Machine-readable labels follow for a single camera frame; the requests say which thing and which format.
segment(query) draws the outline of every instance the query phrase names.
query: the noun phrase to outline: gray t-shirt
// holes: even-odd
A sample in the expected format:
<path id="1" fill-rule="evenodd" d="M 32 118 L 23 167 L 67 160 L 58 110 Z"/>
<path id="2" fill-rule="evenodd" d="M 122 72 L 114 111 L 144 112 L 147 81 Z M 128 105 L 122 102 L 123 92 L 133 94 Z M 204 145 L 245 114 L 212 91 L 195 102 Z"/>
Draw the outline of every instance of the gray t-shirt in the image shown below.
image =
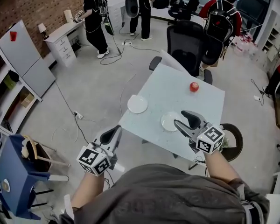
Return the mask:
<path id="1" fill-rule="evenodd" d="M 167 165 L 144 165 L 128 171 L 112 188 L 76 210 L 75 223 L 243 224 L 245 210 L 237 192 L 241 184 L 241 180 L 226 184 L 214 178 L 188 175 Z M 259 204 L 266 222 L 269 201 L 246 184 L 244 194 L 247 201 Z M 63 214 L 60 223 L 73 221 Z"/>

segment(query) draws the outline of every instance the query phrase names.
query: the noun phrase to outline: brick wall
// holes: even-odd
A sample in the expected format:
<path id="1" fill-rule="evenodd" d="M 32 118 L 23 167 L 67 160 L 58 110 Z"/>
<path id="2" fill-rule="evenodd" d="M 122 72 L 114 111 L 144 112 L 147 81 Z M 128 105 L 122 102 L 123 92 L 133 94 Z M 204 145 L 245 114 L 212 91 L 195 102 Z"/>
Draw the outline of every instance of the brick wall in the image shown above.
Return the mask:
<path id="1" fill-rule="evenodd" d="M 66 23 L 64 10 L 71 9 L 75 15 L 82 5 L 83 0 L 0 0 L 0 38 L 8 27 L 23 19 L 36 48 L 45 57 L 49 48 L 42 41 L 38 24 L 43 23 L 49 34 Z"/>

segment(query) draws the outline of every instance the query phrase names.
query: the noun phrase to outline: lamp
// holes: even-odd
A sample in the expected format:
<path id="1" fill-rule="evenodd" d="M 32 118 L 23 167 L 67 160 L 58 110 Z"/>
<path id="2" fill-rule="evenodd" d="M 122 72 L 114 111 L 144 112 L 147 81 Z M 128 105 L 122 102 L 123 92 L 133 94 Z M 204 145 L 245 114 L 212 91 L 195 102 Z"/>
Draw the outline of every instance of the lamp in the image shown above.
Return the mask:
<path id="1" fill-rule="evenodd" d="M 44 40 L 48 39 L 48 35 L 46 34 L 47 28 L 43 23 L 38 25 L 39 32 L 43 35 Z"/>

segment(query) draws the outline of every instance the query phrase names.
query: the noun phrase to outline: refrigerator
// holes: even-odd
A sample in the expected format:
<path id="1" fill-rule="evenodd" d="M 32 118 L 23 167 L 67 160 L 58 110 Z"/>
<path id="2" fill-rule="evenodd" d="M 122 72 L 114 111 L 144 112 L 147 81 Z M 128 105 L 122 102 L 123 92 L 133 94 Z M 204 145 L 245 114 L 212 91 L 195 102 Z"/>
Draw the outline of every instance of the refrigerator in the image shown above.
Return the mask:
<path id="1" fill-rule="evenodd" d="M 42 97 L 55 77 L 32 42 L 23 20 L 2 36 L 0 48 L 19 76 Z"/>

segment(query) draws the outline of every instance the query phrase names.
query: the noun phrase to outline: red apple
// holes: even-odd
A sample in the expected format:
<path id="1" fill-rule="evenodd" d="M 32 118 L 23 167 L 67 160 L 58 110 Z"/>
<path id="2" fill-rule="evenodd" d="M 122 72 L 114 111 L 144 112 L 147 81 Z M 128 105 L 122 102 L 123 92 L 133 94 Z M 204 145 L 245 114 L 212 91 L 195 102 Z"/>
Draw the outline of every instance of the red apple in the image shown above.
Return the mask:
<path id="1" fill-rule="evenodd" d="M 192 83 L 190 84 L 190 91 L 196 92 L 198 89 L 199 89 L 198 83 L 192 82 Z"/>

